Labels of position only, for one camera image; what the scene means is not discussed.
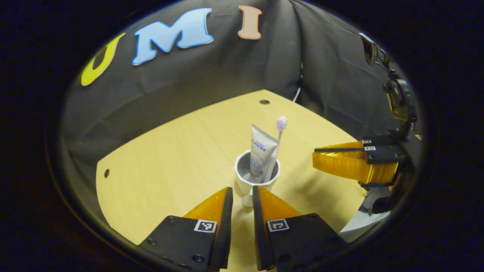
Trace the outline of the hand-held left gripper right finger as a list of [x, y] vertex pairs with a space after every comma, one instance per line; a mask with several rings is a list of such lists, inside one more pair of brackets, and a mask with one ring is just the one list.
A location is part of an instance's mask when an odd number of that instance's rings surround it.
[[269, 190], [252, 189], [256, 266], [268, 272], [313, 272], [346, 248], [317, 213], [302, 214]]

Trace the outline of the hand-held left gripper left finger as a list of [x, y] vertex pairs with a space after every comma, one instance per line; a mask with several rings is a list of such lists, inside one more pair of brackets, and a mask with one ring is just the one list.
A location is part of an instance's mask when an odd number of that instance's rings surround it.
[[233, 191], [226, 187], [184, 216], [167, 216], [140, 248], [173, 272], [219, 272], [228, 267]]

